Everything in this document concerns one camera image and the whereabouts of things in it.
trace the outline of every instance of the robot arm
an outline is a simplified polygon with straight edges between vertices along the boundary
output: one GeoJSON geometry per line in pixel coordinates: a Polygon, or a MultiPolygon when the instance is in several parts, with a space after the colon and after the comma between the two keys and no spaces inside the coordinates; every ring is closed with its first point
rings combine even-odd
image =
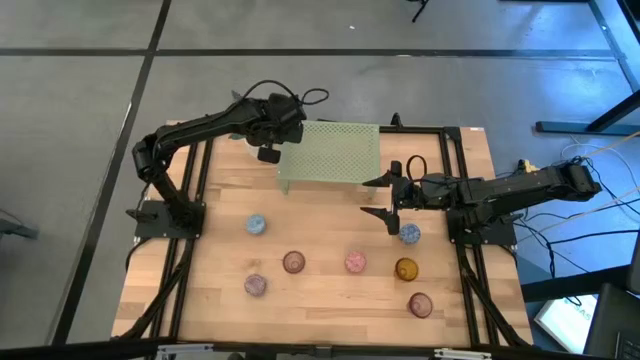
{"type": "Polygon", "coordinates": [[[284,85],[272,80],[263,80],[254,85],[247,94],[263,83],[280,85],[289,96],[273,93],[265,100],[248,98],[245,95],[217,114],[205,115],[177,125],[161,126],[133,147],[132,154],[138,177],[147,184],[153,184],[164,200],[162,204],[155,204],[153,208],[150,207],[152,204],[147,204],[148,211],[128,210],[127,213],[136,219],[139,225],[156,220],[166,223],[168,219],[170,228],[198,233],[195,230],[202,225],[202,205],[190,202],[185,193],[176,189],[167,175],[173,154],[179,148],[224,134],[236,133],[245,135],[250,145],[267,145],[260,148],[259,160],[278,163],[280,152],[272,148],[273,144],[299,143],[302,140],[302,120],[307,119],[302,105],[312,105],[326,100],[328,92],[322,89],[309,90],[305,95],[312,91],[322,91],[326,97],[314,103],[305,103],[304,96],[300,100],[284,85]]]}
{"type": "Polygon", "coordinates": [[[511,215],[514,211],[554,199],[587,201],[602,190],[587,167],[576,161],[495,180],[444,174],[425,174],[411,180],[402,176],[402,164],[392,161],[386,174],[363,185],[391,186],[390,211],[361,208],[382,219],[391,235],[399,232],[399,209],[446,210],[450,230],[479,234],[494,225],[515,221],[518,217],[511,215]]]}

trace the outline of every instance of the black table leg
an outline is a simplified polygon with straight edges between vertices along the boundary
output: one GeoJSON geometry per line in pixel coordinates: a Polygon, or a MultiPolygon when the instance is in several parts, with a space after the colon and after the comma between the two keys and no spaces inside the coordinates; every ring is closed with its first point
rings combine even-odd
{"type": "Polygon", "coordinates": [[[630,265],[522,285],[525,302],[561,299],[567,296],[597,294],[604,283],[627,288],[630,265]]]}

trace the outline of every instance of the wooden table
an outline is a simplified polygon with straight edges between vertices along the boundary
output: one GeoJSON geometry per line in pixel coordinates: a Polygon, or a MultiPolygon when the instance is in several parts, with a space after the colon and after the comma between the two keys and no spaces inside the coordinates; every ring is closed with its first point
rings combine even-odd
{"type": "MultiPolygon", "coordinates": [[[[493,178],[484,130],[463,128],[463,145],[470,176],[493,178]]],[[[449,144],[453,168],[455,150],[449,144]]],[[[187,148],[174,157],[170,176],[179,184],[187,148]]],[[[442,172],[438,138],[424,134],[381,134],[381,168],[391,160],[406,163],[413,154],[428,162],[429,172],[442,172]]],[[[201,153],[195,166],[197,179],[201,153]]],[[[414,161],[412,173],[421,174],[414,161]]],[[[196,181],[192,181],[191,198],[196,181]]],[[[179,339],[294,344],[351,344],[400,346],[467,346],[468,330],[455,249],[449,243],[445,213],[402,211],[401,222],[422,230],[416,245],[405,246],[386,233],[379,219],[359,206],[388,207],[388,189],[373,199],[359,185],[293,183],[283,195],[276,166],[251,157],[243,141],[215,139],[205,192],[207,214],[202,237],[196,242],[179,339]],[[245,231],[247,217],[264,214],[267,230],[261,236],[245,231]],[[282,267],[290,250],[307,259],[304,270],[291,275],[282,267]],[[344,257],[351,250],[366,253],[365,271],[348,274],[344,257]],[[410,257],[419,277],[403,282],[394,277],[397,259],[410,257]],[[268,279],[267,293],[245,293],[249,274],[268,279]],[[415,292],[434,303],[427,319],[407,311],[415,292]]],[[[155,296],[168,241],[153,239],[131,260],[113,334],[121,334],[142,314],[155,296]]],[[[483,247],[491,295],[520,336],[531,342],[518,274],[513,258],[503,249],[483,247]]],[[[173,308],[170,298],[161,334],[168,332],[173,308]]],[[[487,342],[482,306],[476,299],[480,336],[487,342]]]]}

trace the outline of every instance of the green mesh basket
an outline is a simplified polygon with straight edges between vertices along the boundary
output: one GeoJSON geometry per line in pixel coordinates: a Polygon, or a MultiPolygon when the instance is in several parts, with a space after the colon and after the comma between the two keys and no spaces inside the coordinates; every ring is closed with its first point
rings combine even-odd
{"type": "Polygon", "coordinates": [[[380,127],[304,121],[300,144],[285,143],[278,164],[283,191],[289,181],[359,184],[380,176],[380,127]]]}

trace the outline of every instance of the cable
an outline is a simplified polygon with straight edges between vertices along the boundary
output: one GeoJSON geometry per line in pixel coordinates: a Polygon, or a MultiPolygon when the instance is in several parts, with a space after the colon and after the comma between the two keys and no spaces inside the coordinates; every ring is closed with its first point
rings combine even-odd
{"type": "Polygon", "coordinates": [[[551,278],[555,279],[556,278],[556,261],[555,261],[555,253],[554,251],[551,249],[551,244],[549,243],[549,240],[542,234],[540,234],[539,231],[537,231],[536,229],[532,228],[531,226],[527,225],[524,221],[522,221],[522,219],[520,219],[520,221],[522,222],[522,224],[517,224],[517,223],[513,223],[513,225],[516,226],[520,226],[526,229],[529,229],[529,231],[531,232],[531,235],[533,235],[533,237],[538,241],[538,244],[540,244],[540,246],[546,248],[547,250],[549,250],[549,273],[551,274],[551,278]],[[538,237],[536,236],[540,235],[540,237],[542,239],[544,239],[545,244],[543,244],[540,239],[538,239],[538,237]]]}
{"type": "Polygon", "coordinates": [[[601,153],[601,152],[603,152],[605,150],[612,149],[612,148],[614,148],[614,147],[616,147],[616,146],[618,146],[618,145],[620,145],[622,143],[625,143],[625,142],[631,140],[632,138],[634,138],[634,137],[636,137],[638,135],[640,135],[640,131],[636,131],[635,133],[627,136],[626,138],[624,138],[624,139],[622,139],[622,140],[620,140],[618,142],[614,142],[613,144],[611,144],[609,146],[605,146],[602,149],[598,149],[596,151],[590,152],[587,155],[584,155],[583,157],[592,157],[592,156],[597,155],[597,154],[599,154],[599,153],[601,153]]]}
{"type": "Polygon", "coordinates": [[[422,176],[426,176],[427,175],[427,160],[425,160],[422,156],[420,155],[413,155],[409,158],[409,160],[407,160],[407,177],[409,178],[409,180],[413,181],[413,176],[411,176],[411,162],[413,161],[413,159],[420,159],[422,160],[422,167],[424,169],[424,174],[422,176]]]}
{"type": "Polygon", "coordinates": [[[565,299],[567,299],[567,301],[568,301],[568,302],[572,303],[572,304],[573,304],[573,305],[575,305],[575,306],[578,306],[578,307],[582,306],[582,301],[580,301],[580,299],[578,299],[578,297],[577,297],[577,296],[572,296],[572,297],[573,297],[574,299],[576,299],[576,302],[573,302],[573,301],[571,300],[571,297],[566,297],[565,299]]]}
{"type": "Polygon", "coordinates": [[[584,239],[584,238],[588,238],[588,237],[593,237],[593,236],[603,236],[603,235],[613,235],[613,234],[629,234],[629,233],[640,233],[640,230],[603,231],[603,232],[598,232],[598,233],[592,233],[592,234],[576,236],[576,237],[571,238],[571,239],[553,241],[550,244],[552,244],[552,245],[554,245],[554,244],[564,244],[564,243],[567,243],[567,242],[576,241],[576,240],[580,240],[580,239],[584,239]]]}
{"type": "Polygon", "coordinates": [[[136,250],[137,250],[140,246],[144,245],[147,241],[149,241],[149,239],[151,239],[151,238],[140,238],[140,241],[138,241],[138,243],[137,243],[137,244],[135,244],[135,245],[131,248],[131,250],[129,250],[129,253],[127,254],[127,260],[125,260],[125,263],[124,263],[124,270],[125,270],[125,272],[129,271],[129,263],[131,262],[131,256],[133,255],[133,253],[134,253],[134,252],[136,252],[136,250]]]}
{"type": "MultiPolygon", "coordinates": [[[[600,184],[605,188],[605,190],[607,190],[607,192],[609,193],[609,195],[611,196],[612,199],[616,199],[617,196],[613,193],[613,191],[611,191],[611,189],[609,189],[609,187],[602,181],[602,176],[600,176],[600,172],[593,166],[593,160],[590,158],[584,158],[587,162],[587,165],[589,167],[591,167],[591,169],[593,169],[593,171],[596,173],[596,175],[598,175],[598,181],[600,181],[600,184]]],[[[629,204],[626,204],[626,206],[631,209],[631,211],[633,211],[634,213],[640,215],[640,212],[638,212],[636,209],[634,209],[633,207],[631,207],[629,204]]],[[[633,221],[640,223],[640,221],[631,218],[633,221]]]]}
{"type": "Polygon", "coordinates": [[[302,100],[300,100],[300,103],[302,105],[315,105],[315,104],[320,104],[321,102],[327,100],[329,98],[329,92],[325,89],[321,89],[321,88],[313,88],[313,89],[309,89],[307,91],[305,91],[305,93],[302,95],[302,100]],[[324,97],[320,98],[319,100],[316,101],[312,101],[312,102],[306,102],[304,101],[304,99],[307,98],[307,95],[314,93],[314,92],[321,92],[324,93],[324,97]]]}
{"type": "MultiPolygon", "coordinates": [[[[591,166],[592,172],[593,172],[593,171],[596,171],[596,173],[598,174],[598,178],[600,178],[600,180],[602,180],[602,179],[601,179],[601,177],[600,177],[600,174],[597,172],[597,170],[595,170],[595,167],[593,166],[593,160],[592,160],[592,159],[590,159],[590,157],[591,157],[591,156],[593,156],[593,155],[598,154],[598,153],[599,153],[599,152],[601,152],[601,151],[605,151],[605,150],[612,151],[612,152],[613,152],[613,153],[614,153],[614,154],[615,154],[615,155],[620,159],[620,161],[622,161],[622,163],[627,167],[627,170],[629,171],[629,174],[631,175],[631,181],[633,181],[633,184],[636,186],[636,188],[638,188],[638,182],[636,181],[636,177],[635,177],[635,174],[634,174],[633,170],[631,169],[631,166],[629,165],[629,163],[627,162],[627,160],[622,156],[622,154],[620,154],[617,150],[613,149],[613,147],[614,147],[614,146],[617,146],[617,145],[619,145],[619,144],[621,144],[621,143],[623,143],[623,142],[625,142],[625,141],[628,141],[629,139],[631,139],[631,138],[633,138],[634,136],[638,135],[638,133],[640,133],[640,132],[637,132],[637,133],[635,133],[635,134],[633,134],[633,135],[631,135],[631,136],[627,137],[626,139],[623,139],[622,141],[620,141],[620,142],[618,142],[618,143],[615,143],[615,144],[612,144],[612,145],[610,145],[610,146],[608,146],[608,147],[602,147],[602,146],[592,145],[592,144],[583,144],[583,143],[579,142],[579,141],[578,141],[578,139],[576,139],[576,138],[575,138],[575,136],[570,135],[570,136],[571,136],[571,139],[575,142],[575,144],[568,145],[568,146],[566,146],[564,149],[562,149],[562,151],[560,152],[560,157],[561,157],[561,158],[563,158],[563,159],[566,159],[566,156],[564,155],[564,152],[565,152],[567,149],[571,148],[571,147],[576,147],[576,146],[589,146],[589,147],[592,147],[592,148],[596,148],[596,149],[598,149],[597,151],[592,152],[592,153],[590,153],[590,154],[586,154],[586,151],[585,151],[585,153],[583,153],[583,154],[580,156],[580,158],[586,158],[586,159],[587,159],[587,163],[588,163],[588,164],[590,164],[590,166],[591,166]]],[[[625,214],[625,215],[626,215],[626,216],[627,216],[631,221],[634,221],[634,222],[636,222],[636,223],[640,223],[640,221],[639,221],[639,220],[637,220],[637,219],[633,218],[633,216],[629,215],[626,211],[624,211],[624,209],[622,209],[622,208],[621,208],[620,210],[621,210],[621,211],[622,211],[622,212],[623,212],[623,213],[624,213],[624,214],[625,214]]]]}
{"type": "MultiPolygon", "coordinates": [[[[594,212],[603,211],[603,210],[609,210],[609,209],[613,209],[613,208],[616,208],[616,207],[620,207],[620,206],[624,206],[624,205],[628,205],[628,204],[633,204],[633,203],[636,203],[638,201],[640,201],[640,198],[635,199],[635,200],[631,200],[631,201],[628,201],[628,202],[621,202],[619,204],[603,207],[603,208],[598,209],[598,210],[596,210],[594,212]]],[[[566,219],[570,219],[572,217],[575,217],[575,216],[578,216],[578,215],[582,215],[582,214],[584,214],[584,213],[575,213],[575,214],[571,214],[569,216],[562,216],[562,215],[552,214],[552,213],[538,213],[538,214],[535,214],[535,215],[531,216],[530,218],[527,218],[525,216],[524,220],[525,221],[530,221],[530,220],[533,220],[533,219],[537,218],[538,216],[553,216],[553,217],[557,217],[559,219],[566,220],[566,219]]]]}
{"type": "MultiPolygon", "coordinates": [[[[585,273],[590,272],[589,270],[587,270],[587,269],[583,268],[582,266],[580,266],[580,265],[576,264],[575,262],[573,262],[573,261],[572,261],[571,259],[569,259],[568,257],[566,257],[566,256],[562,255],[561,253],[559,253],[559,252],[557,252],[557,251],[553,250],[553,249],[551,248],[551,244],[552,244],[552,243],[550,243],[550,242],[549,242],[549,240],[548,240],[544,235],[542,235],[542,234],[540,233],[540,231],[538,231],[538,230],[536,230],[536,229],[532,228],[531,226],[527,225],[524,221],[522,221],[522,225],[521,225],[521,224],[517,224],[517,223],[513,223],[513,225],[516,225],[516,226],[520,226],[520,227],[527,228],[527,229],[531,232],[531,236],[533,236],[533,237],[538,241],[538,244],[540,244],[540,246],[544,247],[545,249],[549,250],[549,259],[550,259],[550,263],[549,263],[549,272],[551,273],[551,277],[552,277],[552,278],[555,278],[555,275],[556,275],[556,271],[555,271],[555,269],[556,269],[556,265],[555,265],[555,255],[558,255],[559,257],[563,258],[563,259],[564,259],[564,260],[566,260],[568,263],[570,263],[571,265],[575,266],[576,268],[578,268],[578,269],[580,269],[580,270],[584,271],[585,273]],[[545,240],[546,245],[545,245],[545,244],[543,244],[543,243],[540,241],[540,239],[538,238],[538,236],[537,236],[537,235],[539,235],[540,237],[542,237],[542,238],[545,240]]],[[[526,239],[528,239],[528,237],[527,237],[527,238],[524,238],[524,239],[519,240],[519,241],[518,241],[518,243],[521,243],[521,242],[523,242],[523,241],[524,241],[524,240],[526,240],[526,239]]]]}
{"type": "MultiPolygon", "coordinates": [[[[589,211],[585,211],[585,212],[583,212],[583,213],[582,213],[582,214],[580,214],[580,215],[576,215],[576,216],[574,216],[574,217],[572,217],[572,218],[569,218],[569,219],[566,219],[566,220],[560,221],[560,222],[558,222],[558,223],[555,223],[555,224],[549,225],[549,226],[547,226],[547,227],[545,227],[545,228],[542,228],[542,229],[538,230],[538,232],[540,232],[540,233],[541,233],[541,232],[543,232],[543,231],[547,231],[547,230],[552,229],[552,228],[554,228],[554,227],[557,227],[557,226],[560,226],[560,225],[562,225],[562,224],[566,224],[566,223],[568,223],[568,222],[570,222],[570,221],[573,221],[573,220],[579,219],[579,218],[581,218],[581,217],[587,216],[587,215],[589,215],[589,214],[591,214],[591,213],[594,213],[594,212],[600,211],[600,209],[603,209],[603,208],[605,208],[605,207],[608,207],[609,205],[614,204],[614,203],[615,203],[615,202],[617,202],[618,200],[620,200],[620,199],[622,199],[622,198],[624,198],[624,197],[627,197],[627,196],[629,196],[630,194],[635,193],[635,192],[636,192],[636,191],[638,191],[638,190],[640,190],[640,186],[638,186],[637,188],[634,188],[634,189],[631,189],[631,190],[627,191],[626,193],[624,193],[624,194],[622,194],[622,195],[620,195],[620,196],[616,197],[614,200],[609,201],[608,203],[605,203],[605,204],[603,204],[603,205],[600,205],[600,206],[596,207],[595,209],[592,209],[592,210],[589,210],[589,211]]],[[[521,239],[520,241],[524,241],[524,240],[526,240],[526,239],[528,239],[528,238],[530,238],[530,237],[531,237],[531,236],[527,236],[527,237],[525,237],[525,238],[521,239]]]]}

